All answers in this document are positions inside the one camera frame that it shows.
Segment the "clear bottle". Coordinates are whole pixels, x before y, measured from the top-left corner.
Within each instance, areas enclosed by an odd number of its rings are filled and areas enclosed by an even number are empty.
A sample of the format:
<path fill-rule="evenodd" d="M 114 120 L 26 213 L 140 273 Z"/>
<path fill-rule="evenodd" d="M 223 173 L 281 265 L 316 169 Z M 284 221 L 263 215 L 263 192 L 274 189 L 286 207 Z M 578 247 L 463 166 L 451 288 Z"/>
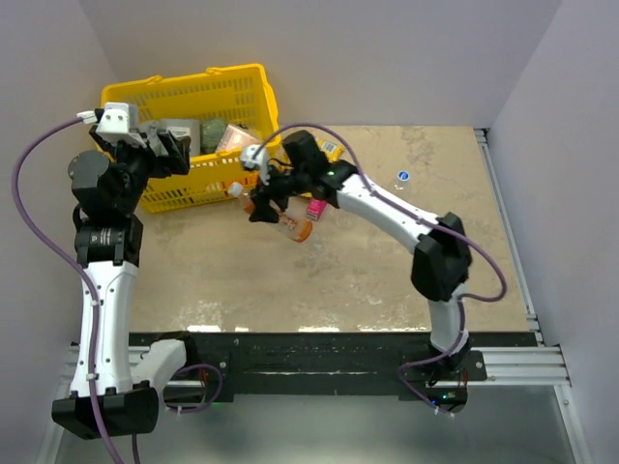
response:
<path fill-rule="evenodd" d="M 398 205 L 399 207 L 403 207 L 407 210 L 410 210 L 412 208 L 412 206 L 408 202 L 408 193 L 411 186 L 410 180 L 408 182 L 401 182 L 398 179 L 397 173 L 395 178 L 389 183 L 389 185 L 386 187 L 386 192 L 384 193 L 384 196 L 388 199 L 388 204 L 390 206 Z"/>

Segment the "orange drink bottle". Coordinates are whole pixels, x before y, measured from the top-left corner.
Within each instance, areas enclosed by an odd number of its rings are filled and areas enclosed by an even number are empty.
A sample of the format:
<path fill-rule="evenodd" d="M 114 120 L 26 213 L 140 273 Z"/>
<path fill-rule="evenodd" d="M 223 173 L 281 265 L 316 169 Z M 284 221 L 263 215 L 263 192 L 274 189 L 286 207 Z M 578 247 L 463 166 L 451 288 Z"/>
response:
<path fill-rule="evenodd" d="M 251 191 L 247 187 L 243 187 L 243 193 L 236 199 L 241 205 L 243 211 L 250 216 L 253 209 Z M 306 217 L 298 217 L 292 213 L 282 212 L 278 209 L 276 210 L 280 213 L 280 221 L 278 223 L 268 224 L 275 227 L 288 239 L 296 243 L 302 243 L 310 236 L 312 232 L 312 222 L 309 219 Z"/>

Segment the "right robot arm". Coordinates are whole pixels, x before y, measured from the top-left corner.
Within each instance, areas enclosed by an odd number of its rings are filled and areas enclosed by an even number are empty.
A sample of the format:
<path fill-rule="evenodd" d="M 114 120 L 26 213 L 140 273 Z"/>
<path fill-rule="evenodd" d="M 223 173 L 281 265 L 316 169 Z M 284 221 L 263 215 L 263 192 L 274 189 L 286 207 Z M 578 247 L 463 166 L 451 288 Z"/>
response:
<path fill-rule="evenodd" d="M 250 220 L 275 222 L 290 197 L 308 193 L 394 238 L 411 253 L 411 282 L 428 302 L 431 369 L 441 379 L 454 379 L 465 368 L 463 355 L 469 350 L 457 299 L 464 292 L 472 256 L 460 218 L 416 209 L 364 179 L 350 162 L 329 161 L 307 130 L 288 135 L 283 149 L 288 157 L 283 170 L 273 166 L 269 153 L 258 145 L 241 152 L 242 167 L 258 174 L 250 194 L 254 205 Z"/>

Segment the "blue Pocari Sweat cap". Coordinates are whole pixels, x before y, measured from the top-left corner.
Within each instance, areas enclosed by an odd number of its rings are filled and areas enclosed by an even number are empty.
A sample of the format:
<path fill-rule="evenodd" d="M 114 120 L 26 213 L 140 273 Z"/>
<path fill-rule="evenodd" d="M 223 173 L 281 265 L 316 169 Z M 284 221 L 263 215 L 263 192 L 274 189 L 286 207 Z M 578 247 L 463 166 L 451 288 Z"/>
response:
<path fill-rule="evenodd" d="M 400 170 L 400 172 L 398 173 L 398 179 L 401 182 L 408 182 L 410 180 L 409 172 L 405 170 Z"/>

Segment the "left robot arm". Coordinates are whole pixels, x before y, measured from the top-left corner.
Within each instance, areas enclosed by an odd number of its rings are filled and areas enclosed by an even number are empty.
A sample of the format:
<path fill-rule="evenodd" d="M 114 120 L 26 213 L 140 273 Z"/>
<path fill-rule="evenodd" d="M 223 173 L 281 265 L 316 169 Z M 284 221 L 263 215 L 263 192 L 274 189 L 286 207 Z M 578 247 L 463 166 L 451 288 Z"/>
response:
<path fill-rule="evenodd" d="M 147 141 L 133 146 L 98 137 L 100 150 L 82 152 L 68 166 L 77 201 L 82 325 L 69 395 L 53 402 L 51 416 L 83 440 L 152 432 L 167 382 L 174 375 L 190 379 L 200 367 L 186 332 L 160 335 L 137 365 L 130 364 L 130 309 L 143 235 L 134 211 L 150 179 L 190 171 L 190 138 L 168 130 L 156 136 L 162 153 Z"/>

